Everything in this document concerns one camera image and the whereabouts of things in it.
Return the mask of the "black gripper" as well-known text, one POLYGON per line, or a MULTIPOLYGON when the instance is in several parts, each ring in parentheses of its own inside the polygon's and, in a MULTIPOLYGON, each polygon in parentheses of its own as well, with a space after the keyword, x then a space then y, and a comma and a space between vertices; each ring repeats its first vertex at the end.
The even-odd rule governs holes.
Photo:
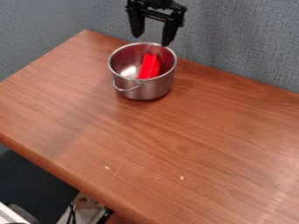
POLYGON ((146 31, 146 17, 166 21, 162 46, 169 46, 182 27, 187 7, 175 0, 127 0, 126 11, 135 38, 139 38, 146 31))

